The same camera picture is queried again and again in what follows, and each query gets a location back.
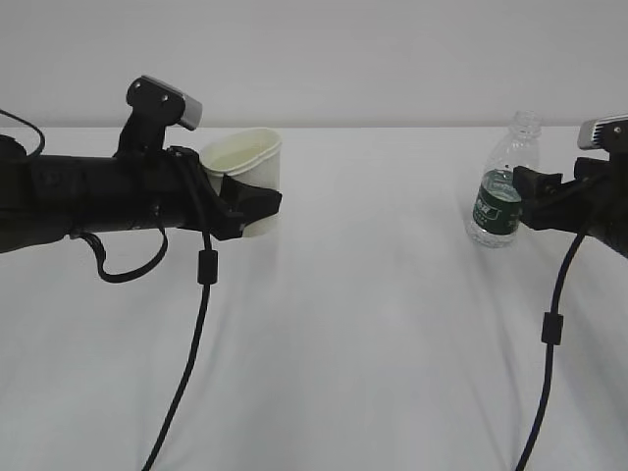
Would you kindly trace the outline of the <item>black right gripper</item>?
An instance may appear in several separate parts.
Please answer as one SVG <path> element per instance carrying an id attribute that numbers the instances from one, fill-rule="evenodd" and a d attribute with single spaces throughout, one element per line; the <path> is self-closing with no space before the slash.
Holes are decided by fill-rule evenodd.
<path id="1" fill-rule="evenodd" d="M 534 231 L 577 234 L 581 230 L 616 253 L 627 255 L 627 188 L 607 160 L 578 157 L 574 179 L 517 166 L 513 185 L 521 198 L 520 221 Z"/>

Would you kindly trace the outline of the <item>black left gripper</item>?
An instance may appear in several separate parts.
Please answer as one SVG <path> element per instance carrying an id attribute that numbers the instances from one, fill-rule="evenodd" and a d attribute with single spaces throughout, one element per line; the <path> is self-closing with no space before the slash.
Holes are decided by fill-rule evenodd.
<path id="1" fill-rule="evenodd" d="M 178 229 L 199 232 L 204 240 L 230 240 L 243 237 L 245 229 L 271 229 L 279 222 L 283 196 L 276 189 L 224 176 L 216 190 L 198 154 L 186 147 L 160 151 L 159 163 L 174 178 L 177 193 L 183 194 Z"/>

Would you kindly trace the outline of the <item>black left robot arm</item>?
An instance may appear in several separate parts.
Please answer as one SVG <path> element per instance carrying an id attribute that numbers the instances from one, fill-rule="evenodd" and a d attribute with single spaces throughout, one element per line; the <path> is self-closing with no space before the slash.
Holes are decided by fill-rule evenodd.
<path id="1" fill-rule="evenodd" d="M 134 112 L 110 158 L 67 155 L 29 157 L 9 136 L 1 139 L 1 250 L 4 253 L 54 243 L 64 237 L 87 242 L 99 277 L 123 284 L 145 276 L 165 257 L 166 243 L 144 265 L 112 274 L 105 270 L 101 233 L 177 228 L 201 233 L 206 246 L 197 280 L 218 279 L 213 238 L 241 238 L 244 230 L 280 210 L 281 194 L 225 176 L 209 182 L 199 155 L 188 147 L 164 145 L 172 119 Z"/>

